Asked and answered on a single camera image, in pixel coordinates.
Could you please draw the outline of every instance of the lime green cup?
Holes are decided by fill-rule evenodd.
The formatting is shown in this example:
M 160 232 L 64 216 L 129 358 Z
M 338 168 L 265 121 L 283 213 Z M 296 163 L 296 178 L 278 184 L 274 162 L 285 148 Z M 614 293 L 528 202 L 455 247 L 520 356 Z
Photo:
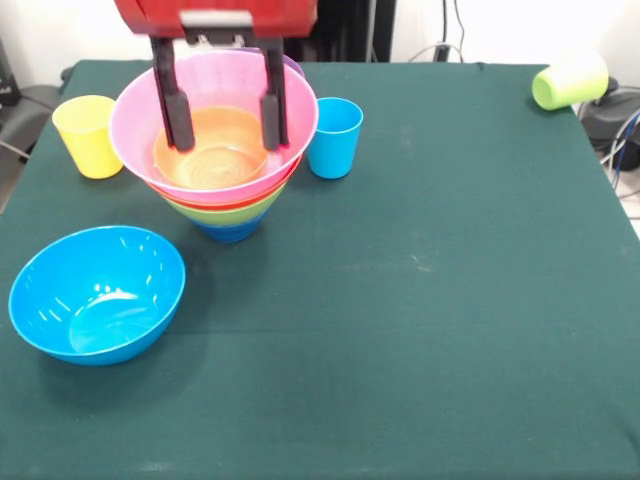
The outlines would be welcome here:
M 545 68 L 532 84 L 533 98 L 545 110 L 602 97 L 609 84 L 609 71 L 600 55 L 576 55 Z

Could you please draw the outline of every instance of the blue bowl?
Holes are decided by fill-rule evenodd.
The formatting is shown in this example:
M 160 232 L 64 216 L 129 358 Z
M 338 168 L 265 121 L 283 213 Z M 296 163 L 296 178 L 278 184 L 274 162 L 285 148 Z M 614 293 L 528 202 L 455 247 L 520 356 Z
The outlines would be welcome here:
M 200 229 L 209 235 L 214 240 L 217 240 L 221 243 L 237 243 L 245 238 L 250 237 L 260 226 L 260 222 L 267 214 L 267 210 L 262 212 L 257 217 L 249 220 L 248 222 L 239 223 L 238 225 L 227 225 L 227 226 L 219 226 L 219 225 L 207 225 L 204 223 L 196 222 L 195 220 L 191 220 L 195 223 Z
M 83 230 L 52 243 L 18 274 L 9 315 L 43 352 L 79 365 L 112 365 L 151 346 L 185 285 L 176 248 L 142 228 Z

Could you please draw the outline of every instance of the yellow cup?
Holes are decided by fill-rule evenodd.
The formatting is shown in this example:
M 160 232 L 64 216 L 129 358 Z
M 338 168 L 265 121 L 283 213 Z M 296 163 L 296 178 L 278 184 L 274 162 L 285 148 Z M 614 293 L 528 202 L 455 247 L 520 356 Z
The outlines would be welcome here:
M 122 169 L 109 140 L 114 104 L 108 97 L 86 95 L 67 100 L 53 112 L 53 124 L 85 177 L 108 178 Z

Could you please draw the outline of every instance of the red bowl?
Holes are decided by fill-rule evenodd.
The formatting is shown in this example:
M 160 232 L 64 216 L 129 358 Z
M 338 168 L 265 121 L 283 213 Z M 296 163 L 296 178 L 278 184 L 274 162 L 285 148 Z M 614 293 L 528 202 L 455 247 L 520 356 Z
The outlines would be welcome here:
M 157 193 L 162 195 L 164 198 L 168 198 L 172 202 L 179 203 L 180 205 L 184 205 L 185 207 L 197 208 L 198 210 L 233 210 L 234 208 L 241 208 L 241 207 L 246 207 L 248 205 L 252 205 L 252 204 L 254 204 L 256 202 L 259 202 L 263 198 L 268 197 L 269 195 L 271 195 L 273 192 L 275 192 L 277 189 L 279 189 L 282 185 L 284 185 L 289 180 L 289 178 L 291 178 L 291 175 L 293 175 L 293 172 L 296 171 L 296 168 L 298 168 L 298 165 L 300 165 L 301 161 L 302 161 L 302 155 L 300 155 L 296 159 L 296 161 L 291 166 L 291 168 L 286 173 L 286 175 L 282 178 L 282 180 L 280 180 L 278 183 L 276 183 L 273 187 L 269 188 L 268 190 L 265 190 L 264 192 L 259 193 L 258 195 L 254 195 L 253 197 L 245 198 L 244 200 L 239 201 L 239 202 L 235 202 L 235 203 L 210 205 L 210 204 L 186 202 L 184 200 L 180 200 L 179 198 L 174 197 L 170 193 L 165 192 L 164 190 L 162 190 L 159 187 L 156 187 L 155 185 L 152 185 L 150 183 L 147 183 L 147 185 L 152 190 L 155 190 Z

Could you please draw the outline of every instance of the pink bowl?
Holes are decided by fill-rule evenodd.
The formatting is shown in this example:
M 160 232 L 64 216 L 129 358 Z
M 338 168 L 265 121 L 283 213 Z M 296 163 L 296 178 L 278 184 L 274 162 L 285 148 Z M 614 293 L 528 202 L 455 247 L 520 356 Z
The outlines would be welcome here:
M 178 84 L 192 110 L 211 106 L 243 108 L 260 117 L 260 97 L 267 87 L 261 54 L 216 50 L 176 61 Z M 110 136 L 114 150 L 131 172 L 183 202 L 225 204 L 260 195 L 282 180 L 307 148 L 318 124 L 318 102 L 306 80 L 285 65 L 290 145 L 268 161 L 262 175 L 219 190 L 192 190 L 169 182 L 153 162 L 153 142 L 163 127 L 153 70 L 131 82 L 116 100 Z

